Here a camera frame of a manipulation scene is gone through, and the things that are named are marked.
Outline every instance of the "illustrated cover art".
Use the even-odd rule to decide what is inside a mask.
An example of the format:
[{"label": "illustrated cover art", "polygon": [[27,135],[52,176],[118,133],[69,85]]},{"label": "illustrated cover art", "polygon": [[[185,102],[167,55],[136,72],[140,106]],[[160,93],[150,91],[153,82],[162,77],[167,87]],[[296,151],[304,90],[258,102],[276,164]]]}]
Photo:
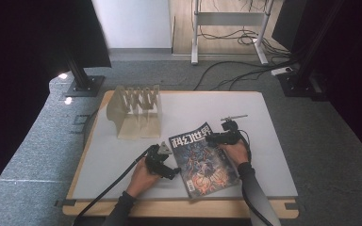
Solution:
[{"label": "illustrated cover art", "polygon": [[205,136],[212,133],[205,122],[194,131],[169,138],[189,197],[193,199],[239,183],[224,150],[208,147]]}]

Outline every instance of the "sleeve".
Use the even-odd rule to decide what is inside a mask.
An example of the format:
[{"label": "sleeve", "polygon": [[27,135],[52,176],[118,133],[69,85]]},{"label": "sleeve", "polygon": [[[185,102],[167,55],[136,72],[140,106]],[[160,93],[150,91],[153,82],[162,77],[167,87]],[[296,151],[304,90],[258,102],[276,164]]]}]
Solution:
[{"label": "sleeve", "polygon": [[106,218],[103,226],[124,226],[136,200],[137,199],[124,191],[113,211]]},{"label": "sleeve", "polygon": [[264,194],[251,163],[245,162],[238,166],[239,178],[242,181],[243,199],[249,206],[252,225],[281,225],[272,205]]}]

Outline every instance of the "table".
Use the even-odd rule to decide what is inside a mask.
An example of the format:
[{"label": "table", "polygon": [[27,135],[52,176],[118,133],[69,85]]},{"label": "table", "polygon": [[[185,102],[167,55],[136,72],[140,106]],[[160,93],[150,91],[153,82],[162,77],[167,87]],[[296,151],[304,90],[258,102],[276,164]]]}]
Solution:
[{"label": "table", "polygon": [[[108,101],[110,100],[111,96],[113,95],[114,91],[108,91],[105,94],[105,97],[100,105],[100,109],[105,109]],[[276,137],[275,131],[273,130],[272,127],[272,123],[271,123],[271,119],[270,119],[270,115],[267,111],[267,107],[265,106],[264,103],[264,99],[261,96],[261,93],[259,92],[196,92],[196,91],[161,91],[161,98],[162,98],[162,106],[163,106],[163,133],[166,132],[166,114],[170,115],[170,111],[166,111],[166,106],[170,105],[169,98],[172,98],[172,102],[173,103],[180,103],[180,100],[182,98],[188,98],[188,99],[194,99],[197,100],[199,98],[215,98],[218,101],[221,101],[222,98],[233,98],[233,100],[236,100],[235,103],[229,102],[230,105],[253,105],[254,104],[254,99],[257,100],[262,100],[260,101],[261,105],[257,105],[257,107],[250,107],[251,112],[249,114],[251,114],[251,117],[255,117],[256,119],[259,117],[268,117],[268,119],[266,121],[256,121],[254,122],[254,124],[249,124],[250,126],[255,127],[255,123],[259,124],[260,126],[265,126],[266,123],[269,123],[269,131],[262,131],[262,132],[257,132],[255,134],[251,134],[251,140],[256,140],[256,138],[260,138],[260,136],[265,136],[269,142],[257,142],[257,143],[265,143],[263,145],[266,145],[267,143],[271,143],[271,140],[275,140],[276,142],[275,144],[273,144],[275,146],[275,149],[279,149],[281,151],[281,155],[277,155],[275,153],[271,154],[271,153],[267,153],[267,155],[275,155],[275,156],[270,156],[270,158],[272,160],[276,160],[277,162],[284,164],[285,162],[285,157],[282,154],[282,150],[281,147],[279,146],[279,142],[278,139]],[[240,103],[243,100],[247,100],[248,103]],[[205,105],[207,108],[207,110],[211,107],[213,107],[213,104],[215,104],[215,102],[209,103],[206,102]],[[229,109],[224,109],[224,110],[218,110],[219,113],[218,114],[224,114],[224,112],[230,111]],[[216,115],[213,113],[213,111],[211,112],[211,116],[209,117],[210,119],[212,119],[213,115]],[[188,112],[180,112],[180,114],[176,114],[179,117],[183,117],[183,116],[187,116],[189,113]],[[92,133],[90,133],[87,145],[85,147],[85,150],[83,152],[83,155],[81,157],[80,163],[78,165],[78,169],[75,173],[71,188],[69,190],[68,196],[67,196],[67,200],[68,201],[73,201],[73,203],[71,205],[64,205],[63,206],[63,212],[66,215],[77,215],[86,205],[88,205],[88,203],[91,201],[91,199],[93,199],[94,197],[96,197],[98,194],[96,195],[80,195],[83,192],[79,191],[80,188],[77,187],[77,184],[84,180],[84,183],[87,184],[99,184],[99,182],[94,182],[92,181],[93,178],[88,178],[87,182],[85,181],[86,179],[83,178],[82,176],[80,176],[83,172],[84,169],[88,168],[88,161],[91,160],[91,152],[90,151],[90,157],[88,157],[88,153],[89,150],[91,148],[91,144],[93,146],[93,134],[98,133],[97,127],[99,127],[99,113],[98,113],[98,117],[95,119],[94,125],[92,127]],[[212,127],[213,131],[220,131],[221,126],[220,126],[220,119],[212,119],[212,120],[207,120],[210,124],[210,126]],[[254,142],[252,143],[253,145],[253,150],[256,150],[256,147]],[[255,155],[254,154],[254,158],[257,158],[256,162],[260,161],[260,154]],[[265,172],[266,168],[263,166],[256,166],[255,165],[255,161],[253,161],[253,165],[256,168],[257,172]],[[265,191],[266,194],[272,194],[273,197],[272,198],[276,198],[276,199],[271,199],[271,205],[273,206],[275,212],[277,213],[277,215],[279,216],[279,218],[296,218],[299,214],[299,211],[296,208],[293,208],[293,205],[295,204],[295,200],[294,200],[294,196],[297,196],[297,192],[296,192],[296,188],[294,187],[293,181],[291,181],[291,177],[290,177],[290,173],[289,171],[285,172],[286,176],[287,176],[287,180],[290,180],[289,183],[286,185],[286,188],[284,188],[284,192],[286,192],[287,194],[287,198],[286,197],[282,197],[282,199],[280,199],[280,196],[282,196],[281,193],[279,193],[279,190],[283,190],[283,186],[280,185],[277,187],[277,189],[272,189],[271,186],[266,186],[266,180],[260,182],[260,175],[258,175],[258,180],[259,183],[262,184],[263,186],[263,190]],[[178,184],[178,187],[181,187],[181,190],[185,188],[181,185]],[[155,191],[155,188],[152,188],[150,191],[148,191],[148,194],[142,197],[142,201],[138,202],[138,204],[132,209],[132,212],[130,214],[130,216],[132,217],[197,217],[197,218],[248,218],[249,217],[249,211],[248,208],[246,206],[246,203],[244,202],[244,200],[242,199],[242,197],[240,196],[240,194],[236,195],[237,191],[240,191],[239,187],[234,187],[230,190],[228,190],[228,194],[227,192],[224,192],[221,194],[220,197],[216,197],[216,196],[212,196],[212,197],[208,197],[207,199],[203,199],[203,200],[199,200],[199,201],[191,201],[188,199],[188,197],[182,197],[183,195],[181,194],[179,197],[175,197],[173,196],[173,194],[169,193],[169,194],[165,194],[162,197],[158,197],[157,191]],[[121,192],[122,190],[120,189],[117,193],[112,193],[111,197],[109,196],[107,199],[102,200],[100,202],[98,202],[97,204],[95,204],[92,209],[90,211],[87,212],[88,216],[105,216],[108,215],[111,210],[114,207],[114,204],[116,203],[116,200],[114,199],[115,197],[119,196],[119,192]]]}]

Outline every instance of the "gray floor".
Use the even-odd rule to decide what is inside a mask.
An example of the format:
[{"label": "gray floor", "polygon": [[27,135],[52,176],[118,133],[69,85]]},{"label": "gray floor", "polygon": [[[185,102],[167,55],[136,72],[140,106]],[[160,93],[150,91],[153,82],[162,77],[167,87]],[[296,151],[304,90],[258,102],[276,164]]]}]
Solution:
[{"label": "gray floor", "polygon": [[[145,84],[159,84],[167,90],[192,90],[209,66],[234,57],[245,58],[209,56],[200,58],[199,65],[191,66],[187,56],[111,53],[112,69],[86,69],[88,75],[106,77],[98,96],[74,98],[70,105],[64,104],[62,94],[73,78],[52,80],[45,107],[0,176],[0,225],[72,225],[74,217],[63,215],[55,202],[66,197],[83,152],[83,131],[89,127],[85,129],[79,120],[97,109],[105,91],[117,85]],[[254,56],[247,60],[258,64]],[[252,69],[233,63],[216,66],[198,89],[209,90],[224,79]],[[262,74],[258,80],[240,81],[233,90],[260,91],[265,98],[299,194],[300,216],[282,219],[283,225],[362,225],[362,144],[331,104],[286,98],[270,73]],[[131,222],[246,224],[244,219],[148,218]]]}]

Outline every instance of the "white wall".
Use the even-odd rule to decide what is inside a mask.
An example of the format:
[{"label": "white wall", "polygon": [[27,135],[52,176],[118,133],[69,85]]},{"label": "white wall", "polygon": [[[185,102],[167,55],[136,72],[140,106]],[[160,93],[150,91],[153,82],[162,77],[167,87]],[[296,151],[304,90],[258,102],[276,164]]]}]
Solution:
[{"label": "white wall", "polygon": [[169,0],[92,0],[107,48],[171,48]]}]

